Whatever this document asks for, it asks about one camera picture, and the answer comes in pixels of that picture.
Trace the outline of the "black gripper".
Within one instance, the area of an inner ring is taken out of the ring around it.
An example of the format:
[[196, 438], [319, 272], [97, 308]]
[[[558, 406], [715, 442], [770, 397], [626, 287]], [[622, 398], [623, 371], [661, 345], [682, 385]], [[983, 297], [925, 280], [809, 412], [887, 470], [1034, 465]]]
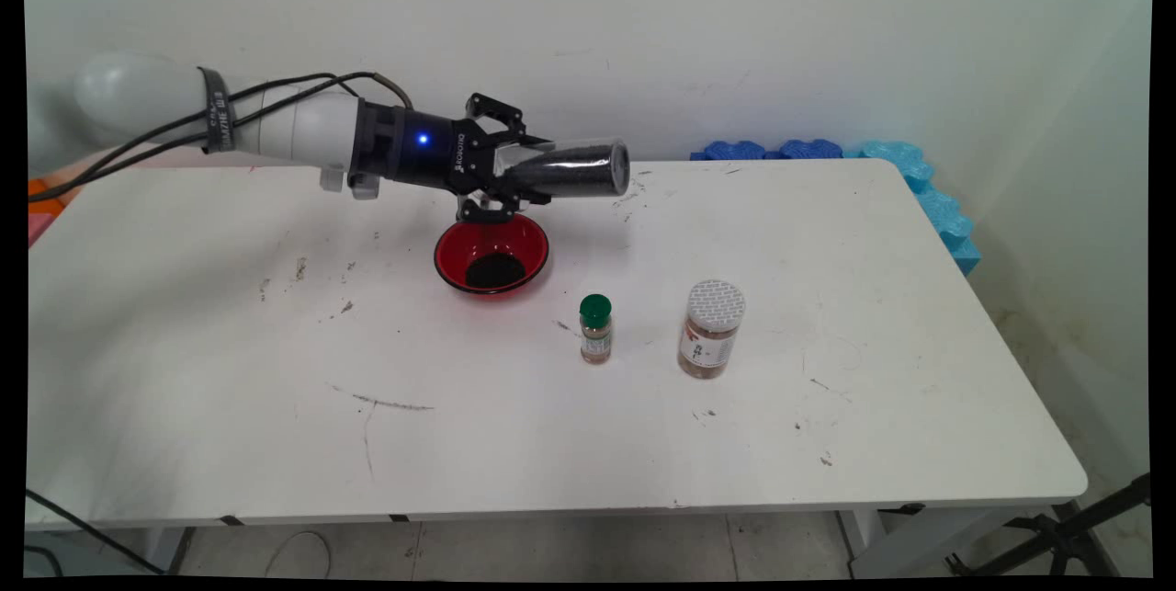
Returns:
[[[482, 119], [503, 130], [488, 133]], [[505, 224], [532, 204], [550, 204], [552, 196], [496, 192], [496, 150], [548, 142], [526, 130], [520, 109], [482, 93], [470, 94], [459, 119], [361, 98], [347, 184], [356, 200], [376, 199], [385, 181], [445, 190], [457, 196], [457, 222]]]

